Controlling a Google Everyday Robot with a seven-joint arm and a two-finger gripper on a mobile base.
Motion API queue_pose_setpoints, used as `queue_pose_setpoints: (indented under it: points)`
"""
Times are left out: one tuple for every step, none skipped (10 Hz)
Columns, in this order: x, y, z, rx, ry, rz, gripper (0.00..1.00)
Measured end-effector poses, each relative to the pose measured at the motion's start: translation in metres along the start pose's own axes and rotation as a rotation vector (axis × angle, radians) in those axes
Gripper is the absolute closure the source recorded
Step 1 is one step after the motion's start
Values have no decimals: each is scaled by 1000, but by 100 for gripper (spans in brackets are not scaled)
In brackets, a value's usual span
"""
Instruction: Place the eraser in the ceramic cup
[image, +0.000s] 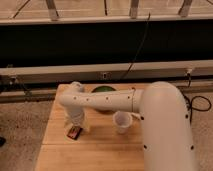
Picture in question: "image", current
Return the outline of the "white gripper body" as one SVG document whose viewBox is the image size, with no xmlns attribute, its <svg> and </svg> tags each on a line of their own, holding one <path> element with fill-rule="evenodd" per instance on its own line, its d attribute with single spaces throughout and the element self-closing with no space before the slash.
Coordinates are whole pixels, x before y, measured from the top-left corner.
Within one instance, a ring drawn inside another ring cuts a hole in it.
<svg viewBox="0 0 213 171">
<path fill-rule="evenodd" d="M 82 109 L 77 112 L 65 112 L 65 130 L 69 131 L 73 126 L 79 126 L 86 132 L 90 131 L 89 121 Z"/>
</svg>

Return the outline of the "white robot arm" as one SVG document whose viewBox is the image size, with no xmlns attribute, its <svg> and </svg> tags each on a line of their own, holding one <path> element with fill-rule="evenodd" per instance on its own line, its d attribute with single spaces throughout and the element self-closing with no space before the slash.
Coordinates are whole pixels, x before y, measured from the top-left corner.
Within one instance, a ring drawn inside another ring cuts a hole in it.
<svg viewBox="0 0 213 171">
<path fill-rule="evenodd" d="M 160 81 L 143 89 L 87 93 L 73 82 L 59 101 L 76 126 L 84 122 L 85 107 L 138 113 L 145 171 L 198 171 L 187 105 L 174 85 Z"/>
</svg>

